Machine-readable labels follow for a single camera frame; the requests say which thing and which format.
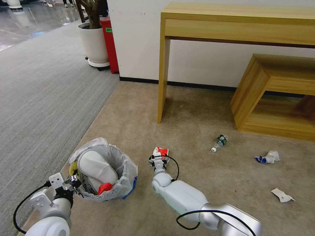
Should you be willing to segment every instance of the white flower pot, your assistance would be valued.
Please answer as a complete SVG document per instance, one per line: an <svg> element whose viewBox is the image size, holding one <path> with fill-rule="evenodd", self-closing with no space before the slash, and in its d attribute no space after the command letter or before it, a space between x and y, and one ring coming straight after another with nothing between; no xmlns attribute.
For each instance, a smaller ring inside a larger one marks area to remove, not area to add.
<svg viewBox="0 0 315 236"><path fill-rule="evenodd" d="M22 8L19 0L6 0L7 4L9 5L9 8Z"/></svg>
<svg viewBox="0 0 315 236"><path fill-rule="evenodd" d="M93 67L109 66L103 29L89 29L89 25L89 22L79 25L79 34L89 58L88 62Z"/></svg>

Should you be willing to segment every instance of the crumpled paper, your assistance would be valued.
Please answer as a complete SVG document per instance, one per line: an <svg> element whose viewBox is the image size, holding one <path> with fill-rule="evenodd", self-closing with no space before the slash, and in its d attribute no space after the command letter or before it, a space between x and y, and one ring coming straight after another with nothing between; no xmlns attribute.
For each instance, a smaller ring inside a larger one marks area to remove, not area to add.
<svg viewBox="0 0 315 236"><path fill-rule="evenodd" d="M281 190L279 190L277 188L271 190L271 192L280 199L281 203L288 202L290 200L295 201L293 199L293 197L291 197L290 195L285 194L285 192L283 192L283 191L281 191Z"/></svg>
<svg viewBox="0 0 315 236"><path fill-rule="evenodd" d="M274 164L275 161L280 161L280 156L277 151L271 150L266 156L255 156L255 159L262 164Z"/></svg>

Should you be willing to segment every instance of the black cable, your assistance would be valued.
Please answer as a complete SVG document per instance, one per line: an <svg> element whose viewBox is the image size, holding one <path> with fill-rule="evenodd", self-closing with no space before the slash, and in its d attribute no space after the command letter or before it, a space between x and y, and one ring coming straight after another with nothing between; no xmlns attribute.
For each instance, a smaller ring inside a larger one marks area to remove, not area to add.
<svg viewBox="0 0 315 236"><path fill-rule="evenodd" d="M165 155L165 156L154 156L154 157L168 157L168 158L172 159L172 160L176 163L176 165L177 165L177 176L176 176L176 179L175 179L175 180L178 179L178 176L179 176L179 166L178 166L177 161L176 161L173 157L170 157L170 156L168 156L168 155Z"/></svg>
<svg viewBox="0 0 315 236"><path fill-rule="evenodd" d="M20 231L21 233L23 234L26 234L26 231L22 230L18 225L17 225L17 222L16 222L16 214L17 214L17 211L19 210L20 206L30 197L32 196L34 193L36 193L38 190L40 190L41 188L44 188L44 187L49 187L51 186L50 182L49 181L46 181L46 183L44 185L42 185L41 187L38 187L37 189L35 189L33 192L31 192L26 198L24 198L16 207L14 213L13 213L13 224L14 224L14 227Z"/></svg>
<svg viewBox="0 0 315 236"><path fill-rule="evenodd" d="M200 225L200 222L198 222L198 224L193 227L193 228L188 228L184 225L182 225L181 223L179 223L179 219L186 216L186 215L190 215L190 214L194 214L194 213L201 213L201 212L214 212L214 213L221 213L221 214L225 214L225 215L228 215L228 216L231 216L233 217L234 219L238 220L239 222L241 222L246 228L248 228L248 230L253 234L253 236L256 236L256 234L254 233L254 231L244 222L242 221L240 218L236 217L235 215L232 215L228 212L225 212L225 211L220 211L220 210L196 210L196 211L190 211L190 212L186 212L182 215L180 215L179 217L176 218L176 222L181 226L183 227L184 229L187 229L187 230L194 230L196 228L198 228L198 226Z"/></svg>

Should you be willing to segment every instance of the red object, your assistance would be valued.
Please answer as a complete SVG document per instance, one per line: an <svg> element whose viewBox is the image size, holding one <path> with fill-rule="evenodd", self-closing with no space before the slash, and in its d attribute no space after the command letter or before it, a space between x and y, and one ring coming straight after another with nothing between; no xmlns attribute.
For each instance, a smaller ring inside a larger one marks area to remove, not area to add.
<svg viewBox="0 0 315 236"><path fill-rule="evenodd" d="M114 74L115 72L119 72L119 68L118 68L118 61L117 61L111 20L109 17L106 17L104 20L100 20L99 22L101 23L102 28L103 28L104 39L105 39L109 64L111 67L111 72L112 74Z"/></svg>
<svg viewBox="0 0 315 236"><path fill-rule="evenodd" d="M97 194L100 195L104 191L109 191L112 189L112 187L113 187L113 185L111 185L111 183L104 183L98 188Z"/></svg>
<svg viewBox="0 0 315 236"><path fill-rule="evenodd" d="M161 156L167 156L168 155L168 149L167 148L161 148L161 147L157 147L158 152L161 153Z"/></svg>

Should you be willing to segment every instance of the white wall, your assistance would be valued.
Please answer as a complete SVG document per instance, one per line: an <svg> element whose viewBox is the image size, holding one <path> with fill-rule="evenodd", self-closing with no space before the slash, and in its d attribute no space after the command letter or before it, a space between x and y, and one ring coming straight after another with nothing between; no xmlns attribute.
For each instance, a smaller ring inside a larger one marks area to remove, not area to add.
<svg viewBox="0 0 315 236"><path fill-rule="evenodd" d="M176 1L315 6L315 0ZM120 76L158 80L160 12L169 2L108 0ZM168 80L237 87L253 53L315 57L315 49L172 40Z"/></svg>

